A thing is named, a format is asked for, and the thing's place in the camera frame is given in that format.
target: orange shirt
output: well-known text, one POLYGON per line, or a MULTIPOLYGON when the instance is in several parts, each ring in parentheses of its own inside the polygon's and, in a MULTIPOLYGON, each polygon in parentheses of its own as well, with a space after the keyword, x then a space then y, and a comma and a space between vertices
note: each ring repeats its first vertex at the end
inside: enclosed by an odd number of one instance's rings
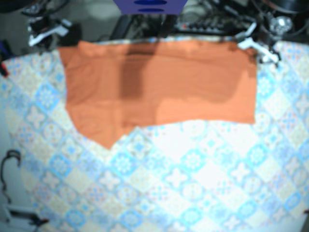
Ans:
POLYGON ((76 129, 110 148, 135 126, 189 119, 254 123, 256 64, 232 42, 59 48, 76 129))

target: machine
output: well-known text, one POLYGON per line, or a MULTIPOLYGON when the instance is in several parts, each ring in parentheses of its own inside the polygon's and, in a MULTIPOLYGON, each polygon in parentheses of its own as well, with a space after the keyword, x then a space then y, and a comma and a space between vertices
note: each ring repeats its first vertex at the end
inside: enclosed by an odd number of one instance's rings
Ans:
MULTIPOLYGON (((135 37, 172 34, 230 36, 239 48, 252 47, 262 63, 277 64, 278 40, 309 41, 309 0, 114 0, 123 16, 111 39, 122 39, 129 30, 135 37)), ((29 17, 29 46, 48 48, 53 35, 65 36, 71 27, 56 12, 69 0, 0 0, 0 13, 19 10, 29 17)))

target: orange cloth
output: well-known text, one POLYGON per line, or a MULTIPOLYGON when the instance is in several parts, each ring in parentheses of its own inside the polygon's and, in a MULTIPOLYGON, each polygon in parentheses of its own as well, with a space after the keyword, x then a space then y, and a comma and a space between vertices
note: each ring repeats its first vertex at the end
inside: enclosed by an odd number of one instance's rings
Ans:
POLYGON ((135 126, 254 123, 256 65, 235 47, 191 40, 60 48, 66 109, 81 134, 107 148, 135 126))

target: cable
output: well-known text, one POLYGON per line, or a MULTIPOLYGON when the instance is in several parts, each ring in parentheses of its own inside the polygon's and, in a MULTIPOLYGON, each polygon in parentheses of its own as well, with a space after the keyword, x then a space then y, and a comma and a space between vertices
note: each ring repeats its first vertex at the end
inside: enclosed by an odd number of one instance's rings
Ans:
POLYGON ((20 160, 21 160, 21 155, 20 155, 19 151, 8 150, 7 153, 6 153, 6 156, 1 161, 1 169, 0 169, 0 180, 1 180, 1 183, 2 183, 1 191, 2 191, 3 195, 5 196, 5 198, 8 200, 8 204, 10 204, 12 202, 12 200, 9 197, 9 195, 7 195, 7 193, 6 193, 6 182, 3 178, 3 167, 4 167, 4 163, 6 162, 6 160, 8 160, 12 157, 17 159, 17 161, 18 161, 17 166, 19 167, 20 166, 20 160))
POLYGON ((161 30, 159 31, 159 36, 166 38, 172 31, 174 25, 176 24, 177 16, 168 14, 162 23, 161 30))
POLYGON ((300 33, 302 33, 308 27, 309 27, 309 20, 304 24, 304 26, 301 29, 299 29, 298 31, 293 32, 291 34, 286 34, 286 35, 284 35, 284 37, 293 37, 293 36, 299 35, 300 33))
POLYGON ((258 6, 258 4, 256 3, 255 0, 251 0, 251 2, 253 3, 254 7, 255 7, 263 16, 267 17, 267 14, 266 14, 264 11, 262 11, 262 9, 258 6))

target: patterned tablecloth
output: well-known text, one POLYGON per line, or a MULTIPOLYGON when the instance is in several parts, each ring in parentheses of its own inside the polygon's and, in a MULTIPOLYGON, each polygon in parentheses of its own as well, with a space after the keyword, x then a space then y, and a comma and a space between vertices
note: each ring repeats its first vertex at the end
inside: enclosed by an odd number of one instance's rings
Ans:
POLYGON ((298 218, 309 206, 309 47, 277 49, 278 69, 258 67, 254 125, 136 128, 112 150, 75 130, 57 51, 6 61, 1 100, 25 188, 51 220, 43 230, 226 232, 298 218))

